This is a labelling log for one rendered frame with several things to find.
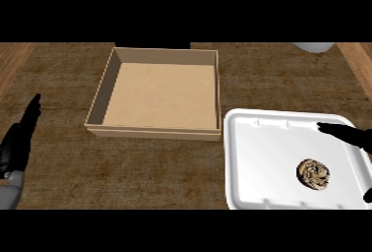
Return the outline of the white plastic tray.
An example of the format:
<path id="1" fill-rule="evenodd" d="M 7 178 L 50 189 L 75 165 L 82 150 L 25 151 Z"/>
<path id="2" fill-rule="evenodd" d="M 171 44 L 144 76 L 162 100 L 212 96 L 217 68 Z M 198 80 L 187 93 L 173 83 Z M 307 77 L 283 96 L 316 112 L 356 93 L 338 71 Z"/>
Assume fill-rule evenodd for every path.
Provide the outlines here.
<path id="1" fill-rule="evenodd" d="M 372 188 L 372 162 L 359 148 L 319 131 L 320 123 L 350 125 L 339 115 L 242 109 L 224 118 L 226 197 L 233 210 L 372 210 L 363 195 Z M 326 189 L 297 178 L 304 159 L 329 170 Z"/>

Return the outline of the brown swirled cupcake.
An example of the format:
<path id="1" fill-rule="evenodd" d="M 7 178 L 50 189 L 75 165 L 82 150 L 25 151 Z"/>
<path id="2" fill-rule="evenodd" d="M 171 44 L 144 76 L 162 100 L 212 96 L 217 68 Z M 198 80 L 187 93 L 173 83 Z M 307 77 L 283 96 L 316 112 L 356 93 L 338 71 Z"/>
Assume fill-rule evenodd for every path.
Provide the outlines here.
<path id="1" fill-rule="evenodd" d="M 329 169 L 319 161 L 305 158 L 297 167 L 297 178 L 310 189 L 325 190 L 329 183 Z"/>

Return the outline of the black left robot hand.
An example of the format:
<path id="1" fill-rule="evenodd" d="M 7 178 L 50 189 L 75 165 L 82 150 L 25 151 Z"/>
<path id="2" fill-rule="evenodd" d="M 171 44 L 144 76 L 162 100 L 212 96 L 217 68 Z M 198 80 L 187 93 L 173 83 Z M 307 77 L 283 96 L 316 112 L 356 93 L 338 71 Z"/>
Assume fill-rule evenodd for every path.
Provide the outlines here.
<path id="1" fill-rule="evenodd" d="M 41 95 L 35 94 L 19 122 L 13 123 L 0 142 L 0 179 L 10 176 L 13 171 L 25 171 L 31 140 L 41 115 Z"/>

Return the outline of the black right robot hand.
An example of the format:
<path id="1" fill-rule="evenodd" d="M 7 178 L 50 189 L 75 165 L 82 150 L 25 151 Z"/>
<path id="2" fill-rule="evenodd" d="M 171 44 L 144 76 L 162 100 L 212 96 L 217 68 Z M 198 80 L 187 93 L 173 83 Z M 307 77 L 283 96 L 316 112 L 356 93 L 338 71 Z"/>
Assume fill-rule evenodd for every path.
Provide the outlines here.
<path id="1" fill-rule="evenodd" d="M 317 123 L 319 131 L 332 135 L 344 143 L 357 147 L 372 155 L 372 129 L 360 130 L 351 126 L 330 123 Z"/>

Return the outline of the open cardboard box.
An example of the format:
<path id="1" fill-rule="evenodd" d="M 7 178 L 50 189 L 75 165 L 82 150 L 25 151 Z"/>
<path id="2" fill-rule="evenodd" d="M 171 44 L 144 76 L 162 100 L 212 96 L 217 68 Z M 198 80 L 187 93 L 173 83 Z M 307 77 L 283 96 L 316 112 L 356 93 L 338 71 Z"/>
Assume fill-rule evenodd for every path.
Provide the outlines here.
<path id="1" fill-rule="evenodd" d="M 113 48 L 84 126 L 100 137 L 217 141 L 218 52 Z"/>

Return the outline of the pale grey rounded object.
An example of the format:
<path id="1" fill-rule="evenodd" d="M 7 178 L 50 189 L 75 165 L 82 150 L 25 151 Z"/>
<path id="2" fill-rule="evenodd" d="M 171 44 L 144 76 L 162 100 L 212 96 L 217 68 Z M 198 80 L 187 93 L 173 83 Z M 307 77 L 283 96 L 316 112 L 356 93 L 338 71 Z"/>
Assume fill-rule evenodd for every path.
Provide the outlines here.
<path id="1" fill-rule="evenodd" d="M 294 45 L 307 52 L 325 53 L 333 46 L 333 42 L 295 42 Z"/>

